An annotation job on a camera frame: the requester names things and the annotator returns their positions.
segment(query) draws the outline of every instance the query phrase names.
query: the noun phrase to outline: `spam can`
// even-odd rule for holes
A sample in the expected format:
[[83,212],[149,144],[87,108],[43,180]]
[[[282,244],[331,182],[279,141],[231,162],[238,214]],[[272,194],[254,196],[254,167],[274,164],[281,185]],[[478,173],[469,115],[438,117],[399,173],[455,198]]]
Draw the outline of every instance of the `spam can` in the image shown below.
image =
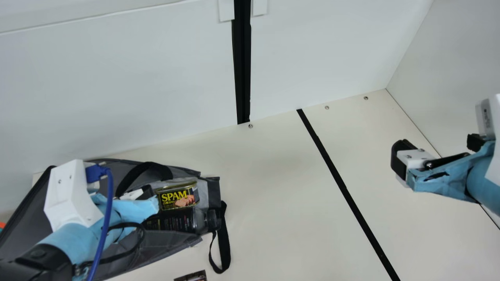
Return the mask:
[[196,205],[200,201],[196,184],[194,181],[155,190],[160,209],[166,211]]

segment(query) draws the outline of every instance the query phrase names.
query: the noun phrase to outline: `blue connector plug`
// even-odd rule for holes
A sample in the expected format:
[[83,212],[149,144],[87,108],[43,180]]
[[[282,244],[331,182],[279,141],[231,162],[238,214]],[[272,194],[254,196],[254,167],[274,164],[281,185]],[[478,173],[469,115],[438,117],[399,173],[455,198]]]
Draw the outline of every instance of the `blue connector plug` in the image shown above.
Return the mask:
[[101,177],[106,175],[107,170],[109,170],[109,168],[101,167],[97,164],[85,168],[87,183],[91,184],[101,180]]

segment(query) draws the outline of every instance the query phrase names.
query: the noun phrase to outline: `black strap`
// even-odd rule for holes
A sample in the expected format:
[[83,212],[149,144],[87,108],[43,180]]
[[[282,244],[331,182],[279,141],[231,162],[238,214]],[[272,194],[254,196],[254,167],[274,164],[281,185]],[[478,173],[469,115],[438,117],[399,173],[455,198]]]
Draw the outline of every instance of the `black strap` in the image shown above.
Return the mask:
[[[137,251],[137,249],[139,249],[139,247],[141,246],[141,244],[143,243],[144,241],[144,238],[146,236],[146,229],[144,228],[144,226],[140,223],[136,223],[136,222],[122,222],[122,223],[118,223],[116,225],[113,225],[113,226],[110,226],[107,230],[107,232],[109,233],[110,231],[112,230],[116,230],[116,229],[124,229],[124,228],[137,228],[139,232],[139,238],[137,240],[137,243],[133,246],[133,248],[131,248],[130,250],[128,251],[124,251],[122,253],[119,253],[119,254],[115,254],[115,255],[112,255],[110,257],[105,257],[105,258],[101,258],[100,261],[99,261],[99,264],[100,265],[103,265],[103,264],[109,264],[109,263],[112,263],[114,261],[117,261],[117,260],[120,260],[120,259],[123,259],[125,258],[126,256],[129,256],[129,255],[132,255],[133,253],[135,253]],[[89,267],[91,266],[93,263],[92,260],[89,260],[89,261],[84,261],[81,265],[80,265],[80,268],[86,268],[86,267]]]
[[[226,205],[226,202],[222,201],[220,207],[220,219],[221,219],[220,229],[217,232],[215,231],[212,232],[213,234],[212,242],[210,243],[210,251],[208,252],[208,261],[210,262],[213,271],[215,271],[217,274],[222,274],[231,265],[231,247],[229,245],[229,234],[228,234],[228,228],[226,227],[226,218],[224,217],[226,214],[227,207],[228,205]],[[222,263],[222,269],[219,268],[212,259],[212,244],[216,239],[217,233],[219,235],[218,241],[219,241],[220,262]]]
[[126,174],[126,176],[121,180],[120,184],[116,188],[115,196],[121,197],[125,192],[127,192],[132,183],[147,170],[158,172],[161,175],[162,181],[171,180],[174,178],[174,176],[172,175],[172,171],[170,171],[167,166],[155,162],[144,162],[135,166]]

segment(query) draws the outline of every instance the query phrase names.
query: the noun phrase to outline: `black bottle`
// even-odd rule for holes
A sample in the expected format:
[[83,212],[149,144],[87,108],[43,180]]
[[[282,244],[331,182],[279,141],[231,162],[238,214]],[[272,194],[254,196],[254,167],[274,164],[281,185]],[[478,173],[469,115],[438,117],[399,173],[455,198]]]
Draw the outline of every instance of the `black bottle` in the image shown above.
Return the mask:
[[196,207],[165,210],[150,216],[142,225],[147,230],[178,231],[203,235],[219,228],[217,213]]

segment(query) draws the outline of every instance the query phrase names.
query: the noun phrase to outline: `light blue cloth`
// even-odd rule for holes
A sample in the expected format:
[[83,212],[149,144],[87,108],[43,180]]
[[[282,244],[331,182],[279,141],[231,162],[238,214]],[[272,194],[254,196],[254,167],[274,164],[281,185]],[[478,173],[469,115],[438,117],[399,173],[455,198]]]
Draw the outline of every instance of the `light blue cloth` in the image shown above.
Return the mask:
[[[102,213],[105,212],[106,197],[96,194],[92,196],[92,201]],[[119,223],[140,224],[149,216],[158,213],[159,206],[156,197],[152,197],[147,200],[113,200],[112,209],[110,226]],[[103,223],[104,218],[88,228],[78,223],[68,223],[40,241],[39,244],[49,244],[61,249],[71,263],[76,265],[91,261],[97,251]],[[113,241],[123,239],[132,231],[134,231],[133,227],[111,230],[106,238],[104,249],[107,249]]]

